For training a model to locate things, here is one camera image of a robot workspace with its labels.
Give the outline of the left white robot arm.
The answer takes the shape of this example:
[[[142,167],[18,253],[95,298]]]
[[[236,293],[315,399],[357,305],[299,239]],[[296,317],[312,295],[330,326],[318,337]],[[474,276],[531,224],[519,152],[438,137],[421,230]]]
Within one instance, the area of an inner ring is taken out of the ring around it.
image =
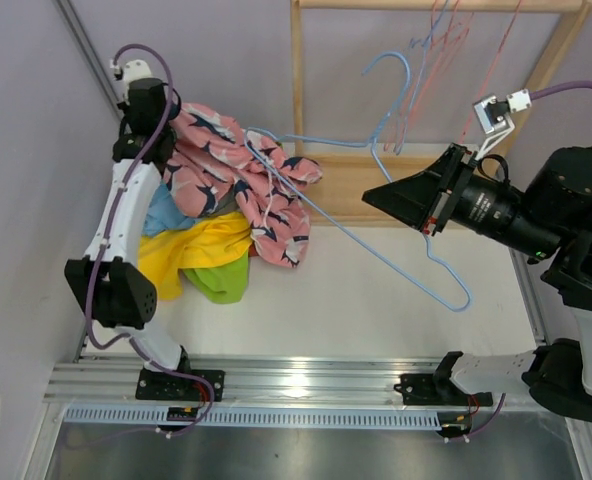
[[[170,121],[180,106],[173,92],[157,78],[127,83],[107,202],[83,256],[67,261],[65,278],[92,345],[105,350],[126,340],[147,369],[161,372],[158,388],[180,400],[193,376],[180,367],[183,347],[155,322],[157,291],[137,267],[148,207],[176,143]]]

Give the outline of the light blue shorts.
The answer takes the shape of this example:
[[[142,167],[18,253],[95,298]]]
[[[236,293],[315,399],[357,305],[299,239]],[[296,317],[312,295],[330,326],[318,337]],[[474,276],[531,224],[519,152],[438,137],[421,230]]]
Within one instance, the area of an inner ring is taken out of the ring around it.
[[[165,231],[187,230],[199,222],[184,215],[165,184],[155,190],[145,216],[142,235],[155,237]]]

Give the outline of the pink wire hanger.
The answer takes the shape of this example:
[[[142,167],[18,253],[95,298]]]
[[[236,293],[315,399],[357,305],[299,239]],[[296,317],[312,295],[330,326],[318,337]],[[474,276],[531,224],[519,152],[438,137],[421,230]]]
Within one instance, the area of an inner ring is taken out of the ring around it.
[[[428,29],[418,38],[412,38],[403,53],[410,61],[417,60],[418,65],[412,68],[412,76],[409,87],[405,90],[405,96],[400,106],[395,110],[393,119],[389,122],[387,134],[384,140],[383,149],[386,153],[400,154],[406,143],[412,125],[420,116],[423,102],[438,80],[444,75],[451,62],[456,58],[459,50],[467,40],[470,32],[470,25],[475,16],[474,13],[463,13],[461,10],[462,1],[449,1],[447,11],[434,34],[432,47],[429,52],[425,78],[421,84],[420,98],[414,109],[412,118],[405,119],[405,111],[409,100],[410,91],[414,88],[416,75],[421,65],[421,47],[416,45],[409,49],[410,43],[422,40]]]
[[[491,77],[492,77],[495,69],[497,68],[499,59],[500,59],[500,57],[501,57],[501,55],[503,53],[503,50],[505,49],[505,45],[507,43],[507,40],[508,40],[508,38],[509,38],[509,36],[511,34],[511,31],[513,29],[513,26],[514,26],[514,24],[516,22],[516,19],[517,19],[519,13],[520,13],[520,10],[522,8],[522,4],[523,4],[523,1],[522,0],[518,0],[516,2],[516,4],[515,4],[515,8],[514,8],[514,11],[513,11],[511,20],[510,20],[509,24],[507,25],[507,28],[505,29],[505,31],[503,33],[503,36],[501,37],[501,40],[500,40],[499,45],[497,47],[497,50],[496,50],[496,52],[494,54],[494,57],[492,58],[492,60],[491,60],[491,62],[489,64],[489,67],[488,67],[488,69],[487,69],[487,71],[485,73],[485,76],[483,78],[483,81],[480,84],[480,86],[479,86],[479,88],[478,88],[478,90],[476,92],[475,100],[480,99],[483,96],[483,94],[485,93],[485,91],[486,91],[486,89],[487,89],[487,87],[489,85],[490,79],[491,79]],[[468,131],[469,131],[470,127],[471,127],[471,124],[473,122],[473,119],[474,119],[474,112],[473,111],[470,111],[468,113],[468,116],[466,118],[466,121],[465,121],[465,123],[463,125],[463,128],[461,130],[461,134],[459,136],[459,142],[460,143],[463,143],[465,141],[466,136],[467,136],[467,133],[468,133]]]

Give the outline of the lime green shorts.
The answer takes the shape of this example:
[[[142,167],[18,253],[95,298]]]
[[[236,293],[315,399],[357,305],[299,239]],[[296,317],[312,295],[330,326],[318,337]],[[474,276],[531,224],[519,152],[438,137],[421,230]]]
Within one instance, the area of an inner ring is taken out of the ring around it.
[[[185,269],[187,280],[214,304],[240,302],[248,286],[249,256],[218,267]]]

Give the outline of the grey shorts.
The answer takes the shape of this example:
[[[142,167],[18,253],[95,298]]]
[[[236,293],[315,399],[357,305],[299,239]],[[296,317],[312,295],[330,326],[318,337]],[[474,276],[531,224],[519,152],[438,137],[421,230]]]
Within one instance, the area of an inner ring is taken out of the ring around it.
[[[221,187],[215,184],[197,186],[196,189],[205,197],[199,218],[225,215],[238,210],[235,187],[235,183]]]

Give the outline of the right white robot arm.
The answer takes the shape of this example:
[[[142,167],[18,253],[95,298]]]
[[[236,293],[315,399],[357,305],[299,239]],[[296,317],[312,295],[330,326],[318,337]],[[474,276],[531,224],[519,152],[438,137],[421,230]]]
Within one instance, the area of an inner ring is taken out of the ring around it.
[[[447,352],[428,374],[403,374],[395,390],[408,406],[499,406],[505,394],[592,423],[592,148],[555,150],[525,190],[485,165],[499,155],[451,145],[425,170],[363,194],[406,226],[435,234],[455,223],[522,256],[534,274],[522,295],[545,330],[521,353]]]

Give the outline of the yellow shorts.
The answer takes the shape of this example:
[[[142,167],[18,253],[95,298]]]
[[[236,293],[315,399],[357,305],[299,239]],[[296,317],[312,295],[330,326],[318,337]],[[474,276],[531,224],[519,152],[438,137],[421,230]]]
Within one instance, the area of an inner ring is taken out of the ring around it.
[[[214,269],[244,257],[252,244],[251,229],[240,212],[198,222],[186,230],[168,230],[142,237],[138,270],[154,284],[161,300],[183,293],[184,270]]]

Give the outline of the pink shark-print shorts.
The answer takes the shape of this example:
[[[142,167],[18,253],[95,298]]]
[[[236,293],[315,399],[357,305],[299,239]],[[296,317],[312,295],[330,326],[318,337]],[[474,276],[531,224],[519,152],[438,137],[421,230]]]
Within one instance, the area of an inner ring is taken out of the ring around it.
[[[171,126],[176,143],[163,182],[180,212],[205,218],[232,195],[260,257],[299,266],[311,225],[298,194],[322,179],[319,164],[288,155],[274,140],[244,132],[236,119],[205,105],[184,103]]]

